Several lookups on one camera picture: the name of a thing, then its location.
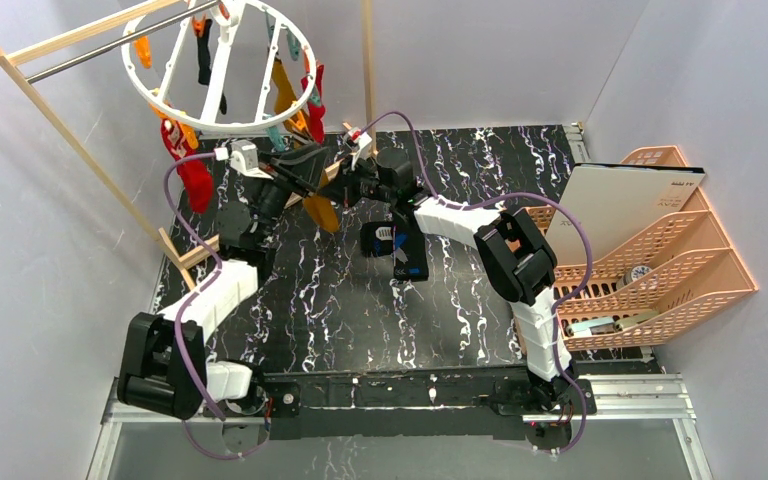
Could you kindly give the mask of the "mustard yellow sock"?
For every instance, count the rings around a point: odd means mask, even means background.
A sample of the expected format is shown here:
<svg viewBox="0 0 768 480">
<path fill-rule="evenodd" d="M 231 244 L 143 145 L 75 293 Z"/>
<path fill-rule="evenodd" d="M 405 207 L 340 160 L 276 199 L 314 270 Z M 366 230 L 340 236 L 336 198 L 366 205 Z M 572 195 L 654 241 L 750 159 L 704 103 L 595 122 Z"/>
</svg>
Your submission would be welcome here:
<svg viewBox="0 0 768 480">
<path fill-rule="evenodd" d="M 321 63 L 316 65 L 315 87 L 306 102 L 306 110 L 299 110 L 283 122 L 288 131 L 308 134 L 313 141 L 319 144 L 325 140 L 323 120 L 327 112 L 322 99 L 324 68 L 325 66 Z M 271 80 L 277 88 L 277 96 L 273 106 L 273 111 L 276 114 L 280 114 L 298 103 L 295 91 L 280 59 L 275 60 Z M 326 232 L 335 233 L 339 229 L 335 209 L 328 199 L 320 195 L 313 195 L 305 198 L 302 204 L 311 219 Z"/>
</svg>

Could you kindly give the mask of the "white round clip hanger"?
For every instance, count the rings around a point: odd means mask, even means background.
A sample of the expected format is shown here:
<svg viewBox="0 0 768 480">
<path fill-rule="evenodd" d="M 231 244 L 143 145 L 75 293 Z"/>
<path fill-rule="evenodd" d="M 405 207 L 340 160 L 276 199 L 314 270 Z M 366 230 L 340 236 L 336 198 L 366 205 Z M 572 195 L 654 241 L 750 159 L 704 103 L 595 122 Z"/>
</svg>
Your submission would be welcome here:
<svg viewBox="0 0 768 480">
<path fill-rule="evenodd" d="M 201 4 L 189 1 L 187 5 L 188 8 L 185 11 L 144 28 L 140 26 L 140 23 L 145 15 L 138 13 L 134 18 L 125 23 L 124 36 L 116 43 L 121 48 L 123 65 L 133 86 L 148 104 L 161 115 L 201 131 L 243 134 L 267 130 L 275 125 L 283 124 L 293 119 L 307 105 L 321 105 L 319 92 L 321 74 L 318 70 L 318 63 L 313 48 L 301 29 L 279 10 L 262 1 L 255 0 L 206 1 Z M 243 17 L 248 10 L 261 11 L 266 16 L 274 19 L 267 48 L 265 71 L 262 76 L 261 86 L 259 87 L 256 111 L 253 120 L 248 123 L 218 123 L 216 118 L 220 113 L 220 103 L 224 94 L 228 63 L 234 40 Z M 193 117 L 186 114 L 183 110 L 168 105 L 166 100 L 169 86 L 177 68 L 178 57 L 185 44 L 187 32 L 190 30 L 190 24 L 195 14 L 204 11 L 207 11 L 209 17 L 218 25 L 219 36 L 215 55 L 209 62 L 211 76 L 207 85 L 207 93 L 201 114 L 198 117 Z M 142 36 L 176 23 L 180 25 L 180 32 L 173 46 L 171 56 L 166 62 L 161 85 L 155 89 L 150 89 L 144 85 L 136 73 L 136 67 L 132 60 L 132 44 Z M 277 85 L 272 80 L 272 73 L 277 69 L 278 42 L 281 36 L 293 39 L 295 43 L 290 47 L 290 51 L 297 57 L 302 56 L 305 58 L 306 74 L 303 79 L 306 81 L 306 84 L 304 91 L 297 98 L 292 98 L 285 104 L 283 109 L 270 114 L 266 111 L 266 103 L 270 92 L 277 88 Z"/>
</svg>

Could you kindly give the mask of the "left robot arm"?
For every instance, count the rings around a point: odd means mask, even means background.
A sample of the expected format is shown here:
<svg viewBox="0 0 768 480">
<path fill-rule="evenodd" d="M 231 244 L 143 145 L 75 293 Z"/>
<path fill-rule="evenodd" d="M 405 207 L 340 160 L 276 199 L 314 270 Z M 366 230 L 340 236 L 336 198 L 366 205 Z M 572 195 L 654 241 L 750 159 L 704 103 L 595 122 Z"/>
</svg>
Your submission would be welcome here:
<svg viewBox="0 0 768 480">
<path fill-rule="evenodd" d="M 168 168 L 173 173 L 199 161 L 225 161 L 248 178 L 249 196 L 218 210 L 215 247 L 187 221 L 181 223 L 213 258 L 214 268 L 175 303 L 130 321 L 117 383 L 120 402 L 188 420 L 202 406 L 223 418 L 219 401 L 248 397 L 253 367 L 241 361 L 207 361 L 205 342 L 271 276 L 277 252 L 273 235 L 285 206 L 293 194 L 305 197 L 318 191 L 327 158 L 327 148 L 317 143 L 259 152 L 248 141 L 235 141 L 211 153 L 183 157 Z"/>
</svg>

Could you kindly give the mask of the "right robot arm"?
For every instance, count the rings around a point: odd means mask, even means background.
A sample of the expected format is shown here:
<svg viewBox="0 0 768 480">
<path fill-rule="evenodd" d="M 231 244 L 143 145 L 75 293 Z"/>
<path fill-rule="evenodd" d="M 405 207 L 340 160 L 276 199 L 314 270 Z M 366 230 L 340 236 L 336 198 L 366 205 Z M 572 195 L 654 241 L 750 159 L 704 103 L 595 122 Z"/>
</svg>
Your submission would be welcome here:
<svg viewBox="0 0 768 480">
<path fill-rule="evenodd" d="M 429 275 L 426 238 L 439 236 L 474 249 L 495 293 L 511 307 L 525 348 L 529 387 L 526 405 L 538 411 L 560 408 L 561 420 L 586 410 L 571 355 L 557 319 L 563 298 L 555 298 L 558 260 L 528 211 L 499 208 L 495 199 L 471 205 L 433 191 L 401 150 L 375 159 L 340 164 L 317 194 L 345 207 L 362 199 L 387 205 L 391 219 L 365 225 L 367 256 L 389 255 L 398 281 L 424 281 Z M 386 227 L 388 240 L 375 232 Z"/>
</svg>

